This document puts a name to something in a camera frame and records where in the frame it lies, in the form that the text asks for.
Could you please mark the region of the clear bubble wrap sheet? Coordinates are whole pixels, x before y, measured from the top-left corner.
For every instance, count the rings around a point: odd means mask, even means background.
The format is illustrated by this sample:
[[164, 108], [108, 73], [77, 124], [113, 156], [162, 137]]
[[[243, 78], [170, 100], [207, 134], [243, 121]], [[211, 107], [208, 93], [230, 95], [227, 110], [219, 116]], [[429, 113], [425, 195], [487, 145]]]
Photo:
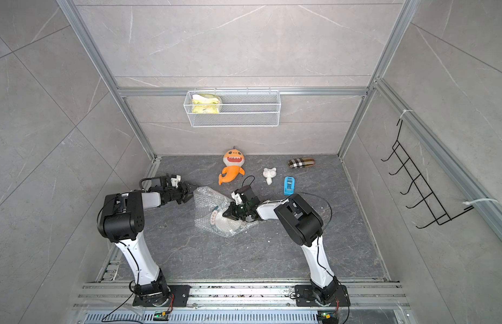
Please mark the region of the clear bubble wrap sheet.
[[258, 222], [231, 220], [223, 216], [233, 201], [208, 186], [194, 191], [195, 218], [194, 225], [198, 229], [224, 238], [229, 238], [248, 231]]

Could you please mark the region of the green rimmed white dinner plate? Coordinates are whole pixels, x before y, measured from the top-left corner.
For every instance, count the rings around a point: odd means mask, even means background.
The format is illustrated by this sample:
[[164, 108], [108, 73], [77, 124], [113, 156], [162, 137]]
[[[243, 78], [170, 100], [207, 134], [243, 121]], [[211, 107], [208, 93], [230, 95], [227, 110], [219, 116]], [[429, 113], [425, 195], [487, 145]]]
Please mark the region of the green rimmed white dinner plate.
[[231, 237], [236, 235], [244, 226], [240, 220], [233, 220], [223, 216], [222, 209], [215, 207], [210, 215], [210, 227], [216, 234], [224, 237]]

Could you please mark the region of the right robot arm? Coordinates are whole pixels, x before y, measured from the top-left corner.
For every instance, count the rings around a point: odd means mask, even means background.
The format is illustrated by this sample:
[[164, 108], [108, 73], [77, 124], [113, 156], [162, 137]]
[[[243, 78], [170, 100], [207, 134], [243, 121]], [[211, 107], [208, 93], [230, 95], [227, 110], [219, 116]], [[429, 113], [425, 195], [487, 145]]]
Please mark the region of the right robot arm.
[[310, 270], [312, 294], [309, 301], [321, 306], [337, 301], [343, 286], [332, 271], [323, 244], [324, 222], [304, 197], [292, 193], [282, 200], [260, 201], [251, 186], [232, 193], [233, 201], [222, 213], [226, 219], [251, 223], [278, 220], [291, 240], [302, 248]]

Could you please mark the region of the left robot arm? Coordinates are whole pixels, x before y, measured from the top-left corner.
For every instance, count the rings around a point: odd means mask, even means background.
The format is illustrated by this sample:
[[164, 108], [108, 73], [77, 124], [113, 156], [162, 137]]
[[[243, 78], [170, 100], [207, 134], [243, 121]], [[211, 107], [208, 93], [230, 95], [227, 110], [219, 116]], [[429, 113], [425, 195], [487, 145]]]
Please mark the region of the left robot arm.
[[134, 306], [184, 307], [190, 295], [189, 285], [168, 285], [163, 271], [153, 260], [145, 237], [144, 211], [176, 202], [182, 204], [194, 197], [197, 185], [182, 181], [180, 175], [143, 178], [139, 189], [109, 194], [98, 213], [97, 228], [123, 253], [134, 280], [129, 290]]

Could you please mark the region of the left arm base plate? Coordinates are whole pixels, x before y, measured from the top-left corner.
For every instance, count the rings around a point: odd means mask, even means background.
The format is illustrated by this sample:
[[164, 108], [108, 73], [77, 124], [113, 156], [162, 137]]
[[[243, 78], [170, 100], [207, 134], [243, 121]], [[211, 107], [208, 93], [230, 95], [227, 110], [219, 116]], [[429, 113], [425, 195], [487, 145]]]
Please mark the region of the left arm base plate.
[[139, 297], [135, 296], [132, 302], [133, 306], [144, 307], [168, 307], [173, 302], [172, 307], [186, 307], [190, 295], [190, 285], [172, 285], [169, 286], [169, 297], [165, 299], [162, 296], [157, 297]]

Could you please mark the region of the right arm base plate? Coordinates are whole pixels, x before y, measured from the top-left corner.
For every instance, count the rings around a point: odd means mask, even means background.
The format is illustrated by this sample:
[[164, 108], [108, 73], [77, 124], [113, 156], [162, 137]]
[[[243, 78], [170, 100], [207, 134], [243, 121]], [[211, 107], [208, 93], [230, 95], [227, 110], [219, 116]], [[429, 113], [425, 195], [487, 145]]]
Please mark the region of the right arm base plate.
[[296, 301], [296, 306], [332, 306], [349, 307], [350, 297], [347, 287], [339, 285], [336, 290], [319, 290], [311, 285], [296, 285], [290, 298]]

